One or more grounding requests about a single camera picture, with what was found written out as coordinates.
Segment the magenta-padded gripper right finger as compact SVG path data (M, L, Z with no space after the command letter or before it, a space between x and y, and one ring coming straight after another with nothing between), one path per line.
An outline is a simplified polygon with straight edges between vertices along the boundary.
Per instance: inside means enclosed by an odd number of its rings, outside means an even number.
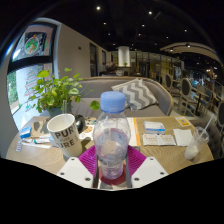
M146 157L132 146L126 156L126 184L128 188L140 188L157 181L168 173L155 157Z

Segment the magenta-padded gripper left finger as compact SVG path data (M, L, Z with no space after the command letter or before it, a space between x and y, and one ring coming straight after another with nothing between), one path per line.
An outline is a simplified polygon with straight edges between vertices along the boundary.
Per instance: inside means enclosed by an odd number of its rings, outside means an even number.
M79 157L70 157L57 175L81 187L96 188L99 173L95 147L90 147Z

